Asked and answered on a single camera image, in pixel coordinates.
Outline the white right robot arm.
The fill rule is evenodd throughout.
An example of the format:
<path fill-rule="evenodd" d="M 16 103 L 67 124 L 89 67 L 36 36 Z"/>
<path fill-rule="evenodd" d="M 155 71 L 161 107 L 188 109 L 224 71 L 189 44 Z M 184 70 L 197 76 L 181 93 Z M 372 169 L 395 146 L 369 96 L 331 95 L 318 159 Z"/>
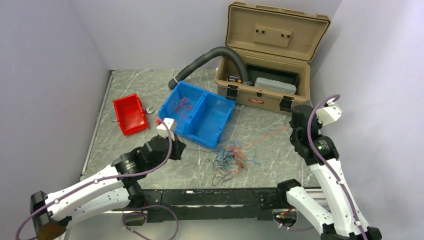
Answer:
<path fill-rule="evenodd" d="M 329 209 L 314 200 L 295 179 L 277 185 L 276 203 L 301 212 L 322 240 L 380 240 L 382 233 L 369 225 L 351 195 L 334 142 L 319 132 L 326 124 L 321 120 L 325 115 L 335 122 L 341 110 L 336 105 L 318 110 L 309 105 L 294 106 L 289 139 L 318 180 Z"/>

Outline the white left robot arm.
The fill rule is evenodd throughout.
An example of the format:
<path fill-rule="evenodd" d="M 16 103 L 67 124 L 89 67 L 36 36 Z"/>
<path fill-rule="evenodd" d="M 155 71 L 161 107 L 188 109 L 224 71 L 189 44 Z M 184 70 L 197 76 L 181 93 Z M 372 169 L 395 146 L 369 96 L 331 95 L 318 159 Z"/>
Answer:
<path fill-rule="evenodd" d="M 21 238 L 21 231 L 28 222 L 33 224 L 34 239 L 54 240 L 77 223 L 107 211 L 149 209 L 149 196 L 138 181 L 168 160 L 181 160 L 186 147 L 175 134 L 157 135 L 72 186 L 51 193 L 33 193 L 30 216 L 18 227 L 15 239 Z"/>

